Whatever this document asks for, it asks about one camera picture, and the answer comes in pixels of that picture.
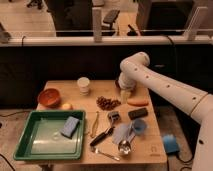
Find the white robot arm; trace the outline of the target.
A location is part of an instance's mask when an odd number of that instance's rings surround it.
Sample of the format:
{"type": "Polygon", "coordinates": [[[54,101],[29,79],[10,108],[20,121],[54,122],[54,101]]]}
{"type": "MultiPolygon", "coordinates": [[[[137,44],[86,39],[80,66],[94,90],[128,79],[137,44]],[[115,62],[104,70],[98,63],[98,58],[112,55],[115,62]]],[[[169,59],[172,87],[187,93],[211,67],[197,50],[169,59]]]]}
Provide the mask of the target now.
{"type": "Polygon", "coordinates": [[[148,68],[150,58],[138,52],[123,59],[118,84],[133,90],[136,83],[149,88],[200,125],[192,171],[213,171],[213,95],[148,68]]]}

